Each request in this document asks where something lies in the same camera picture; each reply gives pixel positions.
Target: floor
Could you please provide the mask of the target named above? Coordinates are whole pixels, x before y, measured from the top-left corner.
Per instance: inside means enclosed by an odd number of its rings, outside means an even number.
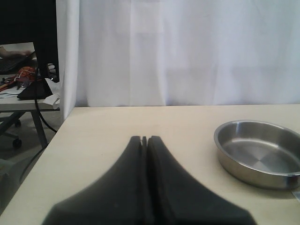
[[[9,115],[9,113],[0,113],[0,117]],[[60,112],[43,112],[42,115],[54,129],[57,130],[60,127]],[[22,140],[21,148],[18,150],[13,148],[13,138],[0,136],[0,214],[10,201],[14,192],[19,188],[19,177],[25,166],[41,149],[31,114],[29,112],[25,113],[20,118],[20,121],[22,124],[21,127],[12,126],[7,132],[19,136]],[[44,130],[47,140],[50,142],[55,133],[46,126],[44,126]],[[36,160],[30,165],[24,177],[29,173],[35,162]]]

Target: chair wheel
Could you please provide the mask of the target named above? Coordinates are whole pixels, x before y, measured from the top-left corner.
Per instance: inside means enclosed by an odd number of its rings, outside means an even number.
[[[13,141],[14,149],[19,149],[21,146],[22,146],[22,140],[19,138],[14,139],[14,141]]]
[[[21,125],[22,125],[22,124],[21,124],[21,121],[20,121],[20,120],[17,120],[17,121],[15,122],[15,127],[16,127],[16,128],[19,128]]]

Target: desk leg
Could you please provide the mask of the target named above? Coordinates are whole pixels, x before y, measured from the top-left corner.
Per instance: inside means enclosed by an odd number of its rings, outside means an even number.
[[[44,132],[44,128],[43,128],[41,119],[36,111],[31,111],[31,115],[33,118],[34,125],[36,126],[36,129],[37,129],[37,135],[38,135],[39,141],[42,145],[42,148],[45,148],[47,146],[48,142],[46,139],[46,135]]]

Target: person's arm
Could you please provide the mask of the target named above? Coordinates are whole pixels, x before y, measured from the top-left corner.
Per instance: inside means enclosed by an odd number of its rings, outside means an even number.
[[[4,59],[30,54],[31,51],[6,51],[3,46],[0,46],[0,57]]]

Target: black cable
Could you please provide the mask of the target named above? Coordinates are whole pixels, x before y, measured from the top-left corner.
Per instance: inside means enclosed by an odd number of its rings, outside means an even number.
[[[31,165],[31,163],[36,159],[36,157],[38,157],[39,154],[41,154],[45,149],[46,147],[48,146],[48,144],[43,147],[40,151],[37,152],[37,154],[34,155],[34,157],[32,157],[32,159],[30,160],[30,162],[26,165],[26,167],[24,168],[20,178],[19,178],[19,183],[22,184],[22,180],[23,180],[23,176],[25,174],[25,172],[27,171],[28,167]]]
[[[44,119],[39,107],[38,107],[38,66],[37,66],[37,69],[36,69],[36,73],[35,73],[35,78],[34,78],[34,81],[35,81],[35,88],[34,88],[34,103],[36,105],[36,110],[37,110],[37,113],[38,115],[40,116],[42,122],[50,129],[52,130],[53,132],[57,133],[57,130],[55,130],[53,127],[51,127]]]

